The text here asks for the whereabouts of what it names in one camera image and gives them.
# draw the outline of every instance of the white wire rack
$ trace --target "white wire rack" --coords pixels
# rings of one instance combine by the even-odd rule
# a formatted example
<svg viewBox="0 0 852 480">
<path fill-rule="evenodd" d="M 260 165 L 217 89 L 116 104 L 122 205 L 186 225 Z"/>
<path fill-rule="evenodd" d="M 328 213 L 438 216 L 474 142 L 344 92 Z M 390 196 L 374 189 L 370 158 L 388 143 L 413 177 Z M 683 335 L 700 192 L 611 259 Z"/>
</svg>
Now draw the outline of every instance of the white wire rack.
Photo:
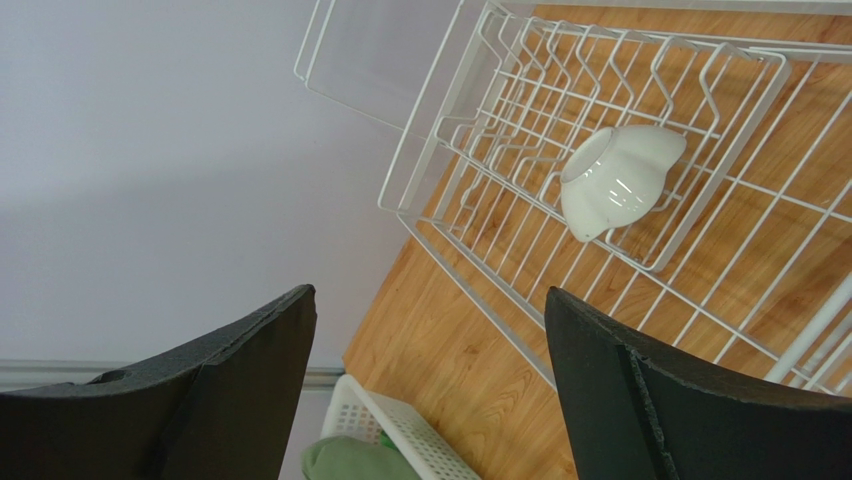
<svg viewBox="0 0 852 480">
<path fill-rule="evenodd" d="M 713 363 L 852 395 L 852 84 L 830 75 L 852 47 L 552 22 L 490 2 L 472 33 L 457 17 L 444 45 L 466 34 L 468 47 L 441 47 L 379 205 L 545 380 L 519 320 L 495 311 L 454 252 L 542 328 L 556 285 Z M 448 63 L 436 109 L 422 99 Z M 805 107 L 818 113 L 797 123 Z M 409 135 L 424 119 L 430 135 Z M 650 214 L 577 242 L 557 176 L 594 131 L 626 124 L 679 132 L 687 152 Z"/>
</svg>

